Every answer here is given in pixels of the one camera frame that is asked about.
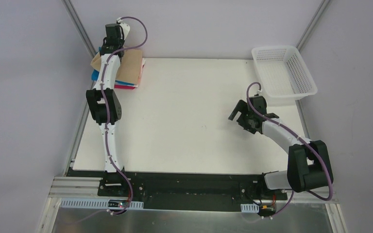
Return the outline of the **beige t shirt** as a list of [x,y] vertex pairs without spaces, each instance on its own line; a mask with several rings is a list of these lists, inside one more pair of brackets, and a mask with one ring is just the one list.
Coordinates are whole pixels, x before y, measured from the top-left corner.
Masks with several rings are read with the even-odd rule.
[[[90,63],[93,70],[95,69],[100,72],[102,69],[102,59],[106,59],[107,57],[108,54],[101,56],[98,52]],[[145,59],[143,58],[143,52],[141,50],[132,49],[124,51],[115,81],[134,83],[138,87],[144,65]]]

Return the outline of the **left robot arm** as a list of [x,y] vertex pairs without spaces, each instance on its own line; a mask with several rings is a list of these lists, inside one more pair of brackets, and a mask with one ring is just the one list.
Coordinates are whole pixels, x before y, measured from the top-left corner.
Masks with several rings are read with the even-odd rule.
[[114,92],[116,75],[123,52],[124,30],[119,23],[105,26],[100,55],[100,69],[94,87],[86,91],[86,100],[93,120],[101,131],[104,148],[104,175],[101,188],[124,185],[122,176],[124,167],[119,158],[117,129],[122,116],[121,104]]

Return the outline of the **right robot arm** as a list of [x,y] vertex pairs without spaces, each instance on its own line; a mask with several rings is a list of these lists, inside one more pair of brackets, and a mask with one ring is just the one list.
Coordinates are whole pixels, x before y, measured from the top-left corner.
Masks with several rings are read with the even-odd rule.
[[333,173],[326,144],[300,136],[288,127],[278,115],[267,112],[267,102],[260,96],[239,100],[228,117],[244,130],[259,133],[275,142],[288,155],[285,171],[264,174],[264,185],[269,190],[287,189],[294,192],[312,192],[328,187],[333,190]]

